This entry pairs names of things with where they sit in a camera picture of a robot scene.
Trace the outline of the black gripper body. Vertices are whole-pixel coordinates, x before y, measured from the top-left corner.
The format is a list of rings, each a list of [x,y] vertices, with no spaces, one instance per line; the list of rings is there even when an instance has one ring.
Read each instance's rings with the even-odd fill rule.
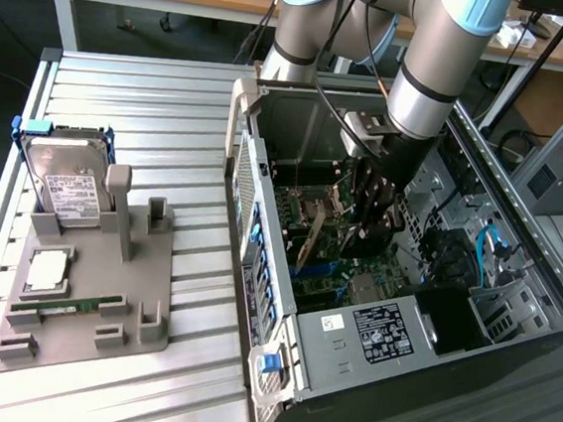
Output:
[[[404,134],[388,134],[381,143],[381,175],[394,185],[397,192],[403,192],[416,176],[435,142],[435,138],[420,140]]]

